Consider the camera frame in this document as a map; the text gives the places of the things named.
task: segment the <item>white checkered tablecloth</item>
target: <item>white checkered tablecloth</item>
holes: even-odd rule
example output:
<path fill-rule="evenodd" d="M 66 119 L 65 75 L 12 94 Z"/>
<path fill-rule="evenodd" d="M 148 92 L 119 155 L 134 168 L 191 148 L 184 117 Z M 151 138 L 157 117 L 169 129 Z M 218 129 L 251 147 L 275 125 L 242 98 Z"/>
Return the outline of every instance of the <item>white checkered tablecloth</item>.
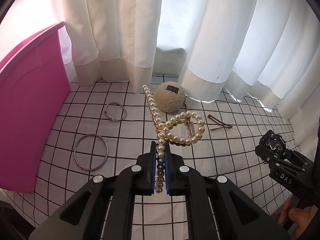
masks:
<path fill-rule="evenodd" d="M 151 89 L 167 81 L 177 81 L 174 75 L 154 74 Z M 106 119 L 104 107 L 116 101 L 125 105 L 127 117 L 121 122 Z M 238 103 L 223 90 L 212 103 L 186 100 L 187 108 L 167 114 L 160 111 L 161 119 L 170 119 L 182 111 L 192 110 L 205 120 L 205 133 L 191 147 L 171 145 L 171 152 L 183 156 L 185 164 L 196 168 L 204 176 L 224 174 L 241 188 L 268 214 L 274 212 L 291 194 L 269 176 L 264 165 L 254 153 L 261 135 L 272 129 L 280 133 L 290 149 L 300 150 L 293 138 L 291 125 L 279 116 L 277 109 L 264 109 L 257 99 L 249 95 Z M 120 106 L 108 106 L 108 114 L 121 117 Z M 210 131 L 217 125 L 208 114 L 232 124 L 231 129 Z M 97 133 L 106 140 L 109 155 L 98 170 L 87 172 L 75 162 L 71 150 L 78 139 L 88 133 Z M 173 133 L 186 137 L 185 126 L 173 128 Z M 156 133 L 144 94 L 134 93 L 129 82 L 107 83 L 103 80 L 89 87 L 71 83 L 71 92 L 63 103 L 51 128 L 44 147 L 33 194 L 4 190 L 14 208 L 32 225 L 40 225 L 73 193 L 93 176 L 106 177 L 120 173 L 136 163 L 137 156 L 149 152 Z M 81 141 L 77 158 L 85 167 L 96 167 L 104 158 L 105 146 L 94 137 Z M 133 240 L 186 240 L 188 226 L 185 199 L 170 197 L 166 190 L 161 194 L 135 200 L 132 226 Z"/>

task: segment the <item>metal spring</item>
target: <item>metal spring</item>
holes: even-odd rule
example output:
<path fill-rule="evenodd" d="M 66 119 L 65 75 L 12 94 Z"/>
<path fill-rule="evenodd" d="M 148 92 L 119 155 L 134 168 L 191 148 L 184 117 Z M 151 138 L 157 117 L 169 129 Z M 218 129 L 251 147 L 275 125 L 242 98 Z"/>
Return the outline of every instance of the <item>metal spring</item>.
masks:
<path fill-rule="evenodd" d="M 196 135 L 195 126 L 193 125 L 193 122 L 191 122 L 190 119 L 188 121 L 188 130 L 190 138 Z"/>

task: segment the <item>pink storage bin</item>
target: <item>pink storage bin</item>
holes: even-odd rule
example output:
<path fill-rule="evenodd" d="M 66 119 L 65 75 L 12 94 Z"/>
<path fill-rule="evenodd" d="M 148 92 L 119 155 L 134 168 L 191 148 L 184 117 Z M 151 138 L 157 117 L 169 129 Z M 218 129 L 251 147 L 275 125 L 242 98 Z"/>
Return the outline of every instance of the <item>pink storage bin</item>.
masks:
<path fill-rule="evenodd" d="M 58 30 L 35 33 L 0 62 L 0 188 L 34 191 L 50 128 L 70 91 Z"/>

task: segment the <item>fluffy ball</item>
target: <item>fluffy ball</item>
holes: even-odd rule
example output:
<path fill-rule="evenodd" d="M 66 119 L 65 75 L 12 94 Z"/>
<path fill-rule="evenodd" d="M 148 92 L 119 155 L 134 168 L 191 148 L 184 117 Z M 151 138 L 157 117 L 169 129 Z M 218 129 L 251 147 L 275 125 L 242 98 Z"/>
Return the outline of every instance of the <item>fluffy ball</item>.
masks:
<path fill-rule="evenodd" d="M 158 109 L 163 112 L 171 113 L 178 110 L 183 105 L 186 95 L 181 85 L 169 81 L 157 87 L 153 98 Z"/>

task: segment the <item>dark floor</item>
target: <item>dark floor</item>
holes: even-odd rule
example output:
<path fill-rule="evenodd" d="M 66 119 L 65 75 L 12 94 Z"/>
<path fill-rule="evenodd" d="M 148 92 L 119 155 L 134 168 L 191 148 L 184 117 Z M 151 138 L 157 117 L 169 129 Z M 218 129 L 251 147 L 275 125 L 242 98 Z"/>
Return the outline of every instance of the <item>dark floor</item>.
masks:
<path fill-rule="evenodd" d="M 30 225 L 10 204 L 0 201 L 0 206 L 12 225 L 24 238 L 28 239 L 35 227 Z"/>

